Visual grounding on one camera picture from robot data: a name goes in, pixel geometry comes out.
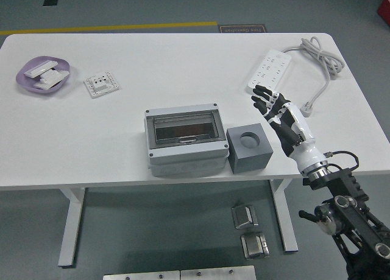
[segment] black cable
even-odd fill
[[[355,159],[356,165],[354,167],[351,167],[351,172],[353,172],[355,169],[359,167],[359,157],[356,156],[356,154],[350,152],[350,151],[345,151],[345,150],[340,150],[340,151],[335,151],[333,154],[348,154],[352,156]]]
[[[342,170],[341,166],[338,166],[337,164],[335,163],[330,163],[328,164],[329,166],[334,166],[334,167],[337,167],[339,170]]]
[[[325,157],[328,158],[328,157],[332,157],[333,155],[336,155],[336,154],[348,154],[350,156],[352,156],[354,159],[355,159],[355,162],[356,162],[356,165],[354,167],[351,167],[350,170],[351,172],[353,172],[355,169],[357,169],[359,167],[359,157],[357,157],[356,154],[350,152],[350,151],[345,151],[345,150],[339,150],[339,151],[334,151],[334,152],[327,152],[327,153],[324,153]],[[329,164],[330,166],[335,166],[337,167],[339,170],[341,170],[341,168],[337,165],[337,164]]]

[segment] metal bracket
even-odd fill
[[[232,215],[236,229],[258,226],[255,208],[252,205],[241,205],[233,207]]]
[[[241,242],[247,260],[269,256],[266,238],[263,233],[243,234]]]

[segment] gray cube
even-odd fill
[[[233,173],[264,169],[273,150],[261,124],[227,129],[229,163]]]

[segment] white robotic forearm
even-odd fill
[[[312,178],[328,173],[327,159],[316,148],[316,140],[297,106],[282,94],[256,86],[254,106],[278,135],[285,154],[295,160],[299,172]]]

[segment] power cord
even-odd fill
[[[345,63],[335,54],[323,51],[321,49],[321,44],[316,37],[311,38],[310,41],[306,38],[303,38],[302,44],[300,44],[299,46],[287,47],[282,52],[286,53],[289,51],[303,51],[308,53],[313,59],[317,60],[320,63],[321,67],[325,71],[325,85],[317,92],[317,94],[310,101],[308,101],[300,108],[300,111],[303,116],[308,117],[313,110],[312,107],[314,101],[325,91],[325,89],[329,85],[330,80],[334,80],[337,78],[337,75],[341,72],[341,69],[344,68]]]

